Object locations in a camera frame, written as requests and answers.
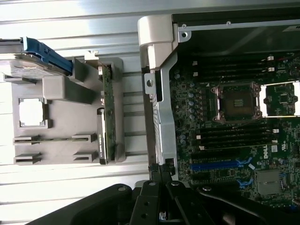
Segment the cpu socket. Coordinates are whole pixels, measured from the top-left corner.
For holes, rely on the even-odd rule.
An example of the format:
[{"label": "cpu socket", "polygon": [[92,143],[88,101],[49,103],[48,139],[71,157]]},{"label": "cpu socket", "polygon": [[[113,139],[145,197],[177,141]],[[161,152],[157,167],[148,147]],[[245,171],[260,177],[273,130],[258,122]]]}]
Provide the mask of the cpu socket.
[{"label": "cpu socket", "polygon": [[221,84],[211,89],[216,94],[216,116],[220,123],[243,123],[262,116],[260,86],[254,82]]}]

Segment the green circuit board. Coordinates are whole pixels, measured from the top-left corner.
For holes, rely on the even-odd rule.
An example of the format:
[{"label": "green circuit board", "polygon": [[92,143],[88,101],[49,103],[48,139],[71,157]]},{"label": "green circuit board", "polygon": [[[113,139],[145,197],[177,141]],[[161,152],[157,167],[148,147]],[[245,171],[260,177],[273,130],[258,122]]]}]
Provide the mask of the green circuit board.
[{"label": "green circuit board", "polygon": [[296,53],[179,58],[170,71],[179,179],[293,207],[300,198],[299,68]]}]

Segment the blue pcie slot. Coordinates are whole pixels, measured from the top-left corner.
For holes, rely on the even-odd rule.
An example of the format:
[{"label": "blue pcie slot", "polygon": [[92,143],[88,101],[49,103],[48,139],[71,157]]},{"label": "blue pcie slot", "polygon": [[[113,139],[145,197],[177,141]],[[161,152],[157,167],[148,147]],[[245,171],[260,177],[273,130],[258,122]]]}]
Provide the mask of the blue pcie slot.
[{"label": "blue pcie slot", "polygon": [[201,164],[191,164],[190,168],[193,171],[202,171],[202,170],[213,170],[220,168],[235,168],[239,167],[239,162],[236,160],[233,161],[224,161],[224,162],[214,162],[214,163],[201,163]]}]

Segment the metal bracket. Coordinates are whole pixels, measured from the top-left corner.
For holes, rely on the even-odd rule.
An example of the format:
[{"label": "metal bracket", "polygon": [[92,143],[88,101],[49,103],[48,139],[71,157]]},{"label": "metal bracket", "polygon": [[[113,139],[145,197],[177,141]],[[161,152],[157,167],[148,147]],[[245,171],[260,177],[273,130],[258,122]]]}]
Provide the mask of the metal bracket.
[{"label": "metal bracket", "polygon": [[144,74],[145,78],[145,92],[148,95],[156,94],[156,81],[155,81],[155,73]]}]

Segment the blue connector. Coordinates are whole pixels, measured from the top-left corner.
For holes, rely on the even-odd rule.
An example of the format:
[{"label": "blue connector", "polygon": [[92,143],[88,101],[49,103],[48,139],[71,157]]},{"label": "blue connector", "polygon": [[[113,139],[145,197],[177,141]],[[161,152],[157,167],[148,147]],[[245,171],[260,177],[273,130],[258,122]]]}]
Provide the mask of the blue connector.
[{"label": "blue connector", "polygon": [[202,171],[202,170],[213,170],[213,169],[220,169],[220,168],[235,168],[238,166],[239,163],[233,160],[233,161],[224,161],[224,162],[215,162],[215,163],[191,164],[190,168],[192,171]]},{"label": "blue connector", "polygon": [[239,160],[236,160],[240,165],[244,165],[244,164],[248,164],[250,163],[252,160],[252,157],[249,157],[248,160],[244,160],[244,161],[239,161]]},{"label": "blue connector", "polygon": [[250,185],[250,184],[252,184],[253,183],[253,178],[251,178],[249,181],[240,181],[240,180],[237,180],[237,182],[240,184],[240,188],[241,189],[244,189],[245,188],[245,186],[248,186],[248,185]]}]

